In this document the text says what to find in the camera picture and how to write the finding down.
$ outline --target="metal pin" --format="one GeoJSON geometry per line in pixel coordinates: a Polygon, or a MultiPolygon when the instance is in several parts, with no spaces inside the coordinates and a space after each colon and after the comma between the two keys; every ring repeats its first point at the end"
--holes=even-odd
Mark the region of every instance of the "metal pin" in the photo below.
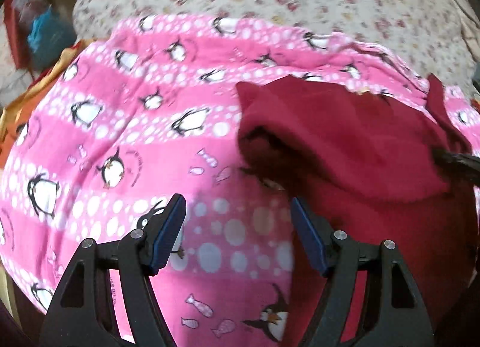
{"type": "Polygon", "coordinates": [[[385,243],[383,243],[389,250],[393,250],[396,245],[392,240],[385,240],[385,243]]]}
{"type": "Polygon", "coordinates": [[[335,231],[334,236],[338,240],[345,240],[347,238],[347,234],[344,231],[335,231]]]}
{"type": "Polygon", "coordinates": [[[90,248],[93,245],[93,239],[92,238],[86,238],[84,241],[82,241],[82,247],[83,248],[90,248]]]}
{"type": "Polygon", "coordinates": [[[130,236],[133,238],[141,238],[143,236],[143,229],[135,229],[131,231],[130,236]]]}

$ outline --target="blue gripper pad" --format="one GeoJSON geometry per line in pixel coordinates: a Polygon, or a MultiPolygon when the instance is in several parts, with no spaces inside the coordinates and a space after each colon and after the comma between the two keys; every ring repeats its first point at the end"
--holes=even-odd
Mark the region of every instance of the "blue gripper pad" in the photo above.
{"type": "Polygon", "coordinates": [[[309,211],[305,209],[298,198],[292,199],[290,204],[292,223],[302,241],[311,267],[324,275],[328,271],[326,248],[322,238],[312,224],[309,211]]]}
{"type": "Polygon", "coordinates": [[[158,271],[167,265],[173,245],[185,219],[186,208],[186,201],[183,196],[172,197],[165,208],[163,213],[168,213],[168,210],[171,211],[153,244],[152,261],[149,264],[150,275],[157,275],[158,271]],[[174,202],[172,209],[170,209],[171,202],[174,202]]]}

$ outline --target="maroon fabric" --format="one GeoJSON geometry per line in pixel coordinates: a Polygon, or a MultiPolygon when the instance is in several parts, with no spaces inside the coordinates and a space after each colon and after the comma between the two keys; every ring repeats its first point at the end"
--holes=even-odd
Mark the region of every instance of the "maroon fabric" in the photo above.
{"type": "MultiPolygon", "coordinates": [[[[332,83],[291,76],[261,88],[241,82],[238,144],[260,177],[305,197],[334,229],[372,244],[395,241],[435,325],[471,278],[477,218],[473,187],[445,178],[433,164],[433,147],[469,153],[471,146],[447,116],[442,84],[429,81],[426,108],[438,124],[393,98],[332,83]]],[[[301,339],[325,282],[298,238],[294,255],[282,341],[288,347],[301,339]]],[[[362,300],[356,292],[344,338],[356,331],[362,300]]]]}
{"type": "Polygon", "coordinates": [[[27,44],[28,34],[19,26],[18,11],[11,5],[13,1],[14,0],[5,0],[3,22],[7,29],[11,56],[14,59],[13,62],[15,63],[15,67],[20,70],[30,66],[30,51],[27,44]]]}

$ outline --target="floral bedsheet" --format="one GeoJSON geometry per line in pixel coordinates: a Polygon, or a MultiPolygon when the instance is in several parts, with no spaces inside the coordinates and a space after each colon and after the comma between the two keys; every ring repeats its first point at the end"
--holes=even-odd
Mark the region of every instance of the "floral bedsheet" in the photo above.
{"type": "Polygon", "coordinates": [[[78,0],[73,19],[80,38],[91,38],[108,36],[127,17],[190,12],[342,31],[387,46],[423,76],[472,90],[475,62],[453,0],[78,0]]]}

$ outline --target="penguin beak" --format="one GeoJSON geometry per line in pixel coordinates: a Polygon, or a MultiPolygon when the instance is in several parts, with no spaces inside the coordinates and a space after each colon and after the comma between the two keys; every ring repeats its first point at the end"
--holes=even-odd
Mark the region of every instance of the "penguin beak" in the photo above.
{"type": "Polygon", "coordinates": [[[279,315],[277,315],[276,313],[271,313],[271,314],[268,315],[267,321],[276,325],[277,322],[279,322],[281,319],[282,318],[279,315]]]}

